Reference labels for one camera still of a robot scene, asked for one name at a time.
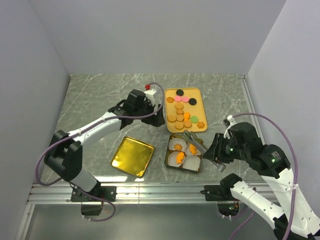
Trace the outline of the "metal serving tongs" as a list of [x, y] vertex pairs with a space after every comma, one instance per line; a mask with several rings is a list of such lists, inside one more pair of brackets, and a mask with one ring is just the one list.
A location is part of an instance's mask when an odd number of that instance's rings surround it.
[[216, 153], [215, 146], [213, 146], [213, 148], [207, 148], [203, 143], [201, 143], [201, 141], [193, 132], [188, 130], [183, 131], [182, 138], [187, 143], [194, 145], [197, 148], [197, 150], [199, 150], [202, 157], [204, 159], [211, 161], [212, 164], [217, 168], [219, 172], [222, 173], [225, 170], [226, 166], [217, 160], [217, 153]]

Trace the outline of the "orange swirl cookie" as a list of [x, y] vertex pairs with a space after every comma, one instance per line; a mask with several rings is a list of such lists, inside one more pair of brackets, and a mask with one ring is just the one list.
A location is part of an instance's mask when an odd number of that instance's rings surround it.
[[183, 146], [181, 144], [179, 144], [179, 143], [175, 144], [173, 146], [173, 148], [174, 148], [175, 151], [182, 151], [183, 150]]

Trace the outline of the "gold tin lid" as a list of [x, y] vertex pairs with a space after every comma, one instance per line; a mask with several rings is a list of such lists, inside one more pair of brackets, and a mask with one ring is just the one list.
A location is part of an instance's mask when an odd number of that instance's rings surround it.
[[126, 136], [116, 150], [110, 165], [126, 174], [142, 178], [153, 157], [155, 147]]

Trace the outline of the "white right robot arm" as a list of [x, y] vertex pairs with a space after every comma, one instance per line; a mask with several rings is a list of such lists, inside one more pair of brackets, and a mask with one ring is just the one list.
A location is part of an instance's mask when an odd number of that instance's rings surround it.
[[236, 199], [262, 217], [278, 240], [313, 240], [320, 235], [320, 218], [308, 204], [298, 184], [298, 167], [292, 167], [277, 145], [264, 144], [256, 128], [248, 122], [236, 122], [229, 115], [227, 129], [217, 133], [203, 158], [219, 171], [234, 160], [246, 162], [267, 183], [278, 204], [253, 190], [238, 175], [231, 173], [220, 181], [220, 196]]

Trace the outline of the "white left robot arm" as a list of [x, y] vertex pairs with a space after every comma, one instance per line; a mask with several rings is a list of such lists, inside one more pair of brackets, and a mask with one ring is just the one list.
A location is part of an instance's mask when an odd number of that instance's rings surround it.
[[164, 125], [163, 105], [156, 104], [156, 95], [154, 88], [145, 91], [133, 89], [126, 99], [93, 122], [70, 132], [55, 132], [41, 159], [62, 180], [80, 189], [89, 201], [102, 198], [101, 183], [83, 167], [84, 150], [103, 137], [131, 125], [134, 120], [154, 127]]

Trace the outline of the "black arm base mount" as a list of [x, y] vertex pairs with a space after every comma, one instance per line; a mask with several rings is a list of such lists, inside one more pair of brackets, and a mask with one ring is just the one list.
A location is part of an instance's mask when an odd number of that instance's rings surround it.
[[227, 192], [220, 185], [205, 185], [200, 193], [204, 195], [206, 202], [226, 202], [234, 200], [231, 193]]

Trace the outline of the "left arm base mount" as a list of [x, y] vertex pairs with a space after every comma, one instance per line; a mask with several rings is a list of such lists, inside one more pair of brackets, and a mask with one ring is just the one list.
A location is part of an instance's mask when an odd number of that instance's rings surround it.
[[100, 199], [104, 199], [109, 202], [116, 200], [117, 187], [116, 186], [100, 186], [95, 187], [90, 192], [83, 193], [82, 190], [77, 187], [75, 188], [70, 197], [71, 202], [100, 202]]

